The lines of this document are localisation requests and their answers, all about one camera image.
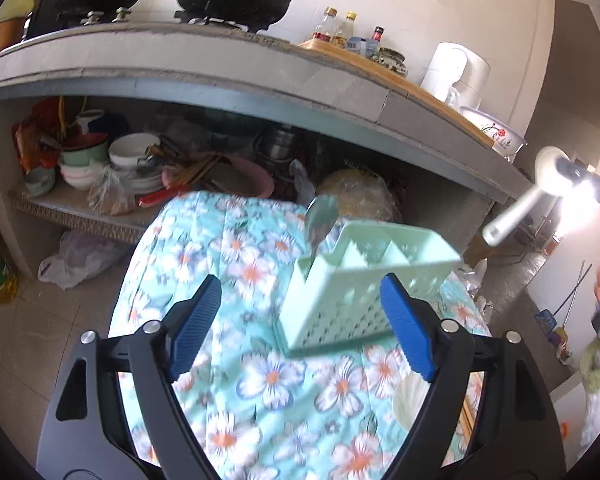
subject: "stack of plates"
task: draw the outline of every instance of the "stack of plates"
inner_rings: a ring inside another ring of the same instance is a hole
[[[162,170],[157,170],[151,174],[138,176],[133,174],[129,177],[129,182],[134,188],[136,195],[146,195],[162,189]]]

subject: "wooden board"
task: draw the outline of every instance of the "wooden board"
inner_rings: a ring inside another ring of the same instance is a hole
[[[400,77],[388,68],[373,62],[366,57],[359,56],[358,54],[354,54],[353,52],[349,52],[343,48],[339,48],[322,40],[305,41],[304,43],[301,43],[299,47],[304,48],[305,50],[311,50],[312,52],[324,54],[331,59],[336,59],[343,63],[347,63],[358,70],[366,72],[374,79],[380,80],[379,82],[381,84],[389,86],[390,88],[398,89],[400,93],[406,94],[409,98],[419,102],[419,104],[422,104],[433,113],[446,119],[450,123],[453,123],[455,126],[464,131],[464,133],[480,142],[483,146],[486,146],[487,148],[491,148],[493,146],[493,139],[480,131],[477,126],[469,122],[461,114],[448,107],[444,103],[438,101],[426,90],[423,90],[408,79]]]

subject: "quilted floral fabric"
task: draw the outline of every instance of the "quilted floral fabric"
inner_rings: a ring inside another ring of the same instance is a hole
[[[392,397],[410,367],[397,340],[290,360],[272,330],[293,261],[308,252],[301,206],[195,192],[172,200],[142,236],[129,265],[110,336],[162,319],[192,297],[208,274],[222,303],[191,370],[173,383],[192,432],[229,480],[381,478],[406,432]],[[329,251],[336,226],[321,250]],[[450,276],[434,307],[488,335],[472,300]],[[157,464],[129,374],[120,378],[140,456]],[[480,377],[468,396],[477,408]],[[463,456],[458,426],[446,462]]]

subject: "shelf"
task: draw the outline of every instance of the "shelf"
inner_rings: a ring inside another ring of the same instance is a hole
[[[126,215],[98,216],[87,204],[87,192],[74,189],[63,180],[36,198],[30,197],[24,184],[20,184],[9,193],[9,198],[14,208],[23,213],[128,244],[138,243],[161,209],[156,206],[138,208]]]
[[[416,91],[283,41],[215,27],[77,27],[0,53],[0,101],[150,99],[247,114],[346,140],[498,202],[530,182]]]

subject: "silver screw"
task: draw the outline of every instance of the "silver screw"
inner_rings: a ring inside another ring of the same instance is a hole
[[[142,327],[142,331],[145,334],[155,334],[158,330],[160,330],[160,321],[156,321],[155,319],[153,321],[147,321]]]
[[[93,330],[87,330],[84,334],[80,336],[80,342],[83,345],[88,345],[96,339],[96,333]]]
[[[458,322],[453,319],[443,319],[442,323],[440,325],[442,327],[442,330],[444,330],[448,334],[457,332],[458,329],[460,328],[460,326],[458,325]]]
[[[517,345],[520,341],[522,341],[520,334],[518,332],[516,332],[515,330],[509,330],[507,332],[506,338],[507,338],[507,341],[509,341],[510,343],[513,343],[514,345]]]

